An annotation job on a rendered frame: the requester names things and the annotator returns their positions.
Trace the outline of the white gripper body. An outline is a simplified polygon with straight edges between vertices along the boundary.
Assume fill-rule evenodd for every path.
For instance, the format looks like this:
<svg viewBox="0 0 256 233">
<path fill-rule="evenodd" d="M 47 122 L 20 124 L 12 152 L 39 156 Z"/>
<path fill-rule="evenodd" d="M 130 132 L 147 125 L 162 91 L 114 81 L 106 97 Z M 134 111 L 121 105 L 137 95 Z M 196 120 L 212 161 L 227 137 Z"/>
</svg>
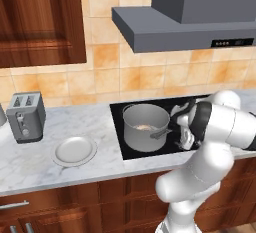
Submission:
<svg viewBox="0 0 256 233">
<path fill-rule="evenodd" d="M 181 129 L 180 145 L 184 150 L 190 150 L 195 141 L 194 135 L 188 128 Z"/>
</svg>

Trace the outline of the grey metal pot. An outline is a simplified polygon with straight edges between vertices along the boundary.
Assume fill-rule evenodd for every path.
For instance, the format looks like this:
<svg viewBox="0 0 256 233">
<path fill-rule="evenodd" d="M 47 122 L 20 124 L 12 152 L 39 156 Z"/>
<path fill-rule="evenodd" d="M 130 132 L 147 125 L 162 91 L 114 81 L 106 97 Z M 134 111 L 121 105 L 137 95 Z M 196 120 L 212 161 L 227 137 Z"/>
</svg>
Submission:
<svg viewBox="0 0 256 233">
<path fill-rule="evenodd" d="M 123 108 L 124 140 L 135 151 L 154 152 L 161 149 L 171 130 L 168 128 L 170 115 L 167 111 L 153 104 L 131 104 Z M 141 131 L 136 125 L 152 125 L 154 131 Z"/>
</svg>

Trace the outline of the pale frozen meat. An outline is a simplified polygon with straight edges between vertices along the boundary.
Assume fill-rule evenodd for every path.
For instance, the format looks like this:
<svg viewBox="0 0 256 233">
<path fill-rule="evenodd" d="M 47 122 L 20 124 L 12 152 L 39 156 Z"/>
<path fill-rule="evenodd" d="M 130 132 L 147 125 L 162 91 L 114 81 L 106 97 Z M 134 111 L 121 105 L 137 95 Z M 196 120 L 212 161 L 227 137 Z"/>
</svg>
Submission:
<svg viewBox="0 0 256 233">
<path fill-rule="evenodd" d="M 141 130 L 141 131 L 154 131 L 157 130 L 158 128 L 156 128 L 155 126 L 152 125 L 136 125 L 134 126 L 135 129 L 137 130 Z"/>
</svg>

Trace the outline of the black hob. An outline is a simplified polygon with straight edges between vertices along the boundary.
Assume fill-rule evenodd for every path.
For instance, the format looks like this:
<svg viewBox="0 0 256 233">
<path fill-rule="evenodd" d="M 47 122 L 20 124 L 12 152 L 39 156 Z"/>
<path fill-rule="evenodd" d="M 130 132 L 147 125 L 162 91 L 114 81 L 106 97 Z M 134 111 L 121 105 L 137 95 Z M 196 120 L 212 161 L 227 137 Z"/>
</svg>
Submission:
<svg viewBox="0 0 256 233">
<path fill-rule="evenodd" d="M 181 127 L 177 125 L 174 122 L 174 120 L 171 118 L 171 111 L 175 106 L 178 106 L 178 107 L 184 106 L 185 111 L 188 112 L 192 108 L 192 106 L 196 103 L 197 99 L 204 99 L 204 98 L 206 98 L 206 95 L 111 104 L 110 109 L 111 109 L 113 121 L 115 124 L 115 129 L 118 136 L 118 141 L 119 141 L 123 159 L 130 160 L 130 159 L 137 159 L 142 157 L 151 157 L 151 156 L 158 156 L 163 154 L 183 152 L 183 149 L 181 148 L 181 145 L 180 145 Z M 124 120 L 122 117 L 122 111 L 125 106 L 131 105 L 131 104 L 153 104 L 165 109 L 167 113 L 170 115 L 170 123 L 168 125 L 168 128 L 171 130 L 171 133 L 167 135 L 166 143 L 161 149 L 154 152 L 144 153 L 144 152 L 135 151 L 126 144 L 124 140 Z"/>
</svg>

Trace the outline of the wooden oven cabinet front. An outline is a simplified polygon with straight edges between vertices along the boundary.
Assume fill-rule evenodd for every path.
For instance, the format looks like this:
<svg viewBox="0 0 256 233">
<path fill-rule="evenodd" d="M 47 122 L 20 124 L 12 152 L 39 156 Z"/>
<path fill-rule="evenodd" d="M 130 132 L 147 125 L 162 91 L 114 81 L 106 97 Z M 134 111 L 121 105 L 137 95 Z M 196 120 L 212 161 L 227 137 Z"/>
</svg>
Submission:
<svg viewBox="0 0 256 233">
<path fill-rule="evenodd" d="M 156 195 L 156 173 L 98 184 L 103 233 L 154 233 L 168 205 Z M 204 232 L 256 222 L 256 158 L 237 160 L 220 190 L 197 210 Z"/>
</svg>

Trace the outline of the grey range hood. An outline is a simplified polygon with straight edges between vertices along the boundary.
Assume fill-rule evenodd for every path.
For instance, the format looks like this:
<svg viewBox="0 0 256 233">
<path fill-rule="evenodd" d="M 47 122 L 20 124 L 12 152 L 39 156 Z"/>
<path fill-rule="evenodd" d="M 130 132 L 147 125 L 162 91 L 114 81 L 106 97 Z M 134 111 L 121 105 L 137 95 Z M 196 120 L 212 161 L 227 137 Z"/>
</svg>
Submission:
<svg viewBox="0 0 256 233">
<path fill-rule="evenodd" d="M 112 21 L 135 53 L 256 46 L 256 0 L 152 0 Z"/>
</svg>

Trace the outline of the white round plate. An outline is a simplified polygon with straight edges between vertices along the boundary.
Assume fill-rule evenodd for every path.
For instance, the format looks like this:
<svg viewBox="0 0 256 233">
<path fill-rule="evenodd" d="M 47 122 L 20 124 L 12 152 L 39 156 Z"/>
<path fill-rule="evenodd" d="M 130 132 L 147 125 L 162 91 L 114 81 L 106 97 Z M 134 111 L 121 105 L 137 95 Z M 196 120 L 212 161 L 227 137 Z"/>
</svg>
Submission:
<svg viewBox="0 0 256 233">
<path fill-rule="evenodd" d="M 88 136 L 73 136 L 61 141 L 51 151 L 52 160 L 62 167 L 78 167 L 97 153 L 96 142 Z"/>
</svg>

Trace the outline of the wooden drawer front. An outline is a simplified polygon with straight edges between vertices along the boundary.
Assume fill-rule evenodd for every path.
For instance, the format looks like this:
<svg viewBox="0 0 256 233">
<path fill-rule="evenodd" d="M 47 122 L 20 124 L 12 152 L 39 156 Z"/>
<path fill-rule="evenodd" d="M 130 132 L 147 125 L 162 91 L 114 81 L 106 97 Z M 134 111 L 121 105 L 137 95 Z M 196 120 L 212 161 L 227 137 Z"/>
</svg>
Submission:
<svg viewBox="0 0 256 233">
<path fill-rule="evenodd" d="M 0 216 L 59 209 L 68 205 L 94 205 L 99 202 L 98 186 L 96 183 L 88 183 L 16 195 L 0 195 L 0 206 L 24 201 L 27 201 L 28 205 L 0 209 Z"/>
</svg>

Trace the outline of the wooden base cupboard door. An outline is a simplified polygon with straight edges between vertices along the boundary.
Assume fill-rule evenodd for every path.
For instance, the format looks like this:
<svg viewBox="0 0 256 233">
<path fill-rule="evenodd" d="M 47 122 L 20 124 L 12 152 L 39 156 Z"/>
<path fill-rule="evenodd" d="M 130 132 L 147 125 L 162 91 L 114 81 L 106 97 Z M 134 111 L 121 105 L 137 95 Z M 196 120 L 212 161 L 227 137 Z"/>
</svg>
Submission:
<svg viewBox="0 0 256 233">
<path fill-rule="evenodd" d="M 102 233 L 97 207 L 40 212 L 21 217 L 19 222 L 24 230 L 31 223 L 34 233 Z"/>
<path fill-rule="evenodd" d="M 10 226 L 14 225 L 16 226 L 16 230 L 18 233 L 23 233 L 22 229 L 20 228 L 19 224 L 17 221 L 0 221 L 0 233 L 11 233 L 10 232 Z"/>
</svg>

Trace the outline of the grey toaster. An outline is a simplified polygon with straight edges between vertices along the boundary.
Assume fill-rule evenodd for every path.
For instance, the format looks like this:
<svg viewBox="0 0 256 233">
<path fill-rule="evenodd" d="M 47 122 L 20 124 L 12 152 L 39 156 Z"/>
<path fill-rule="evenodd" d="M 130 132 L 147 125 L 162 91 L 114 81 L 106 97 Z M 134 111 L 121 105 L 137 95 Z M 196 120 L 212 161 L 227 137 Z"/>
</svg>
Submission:
<svg viewBox="0 0 256 233">
<path fill-rule="evenodd" d="M 6 116 L 18 144 L 43 138 L 46 111 L 40 91 L 14 93 Z"/>
</svg>

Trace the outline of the grey rounded appliance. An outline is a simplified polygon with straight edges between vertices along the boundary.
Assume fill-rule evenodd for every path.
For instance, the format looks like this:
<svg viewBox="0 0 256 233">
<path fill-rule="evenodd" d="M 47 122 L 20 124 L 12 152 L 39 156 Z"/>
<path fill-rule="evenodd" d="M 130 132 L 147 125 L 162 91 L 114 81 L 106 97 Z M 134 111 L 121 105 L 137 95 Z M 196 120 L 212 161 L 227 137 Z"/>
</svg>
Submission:
<svg viewBox="0 0 256 233">
<path fill-rule="evenodd" d="M 2 127 L 6 123 L 6 121 L 7 121 L 7 118 L 2 108 L 2 105 L 0 103 L 0 127 Z"/>
</svg>

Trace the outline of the wooden wall cupboard door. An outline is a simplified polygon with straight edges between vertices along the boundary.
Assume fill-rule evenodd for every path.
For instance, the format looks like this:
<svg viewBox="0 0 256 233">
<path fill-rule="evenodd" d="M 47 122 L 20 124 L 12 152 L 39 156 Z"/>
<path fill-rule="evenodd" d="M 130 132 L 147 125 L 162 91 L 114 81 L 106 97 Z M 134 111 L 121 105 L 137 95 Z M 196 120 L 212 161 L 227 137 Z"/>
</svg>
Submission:
<svg viewBox="0 0 256 233">
<path fill-rule="evenodd" d="M 85 61 L 81 0 L 0 0 L 0 68 Z"/>
</svg>

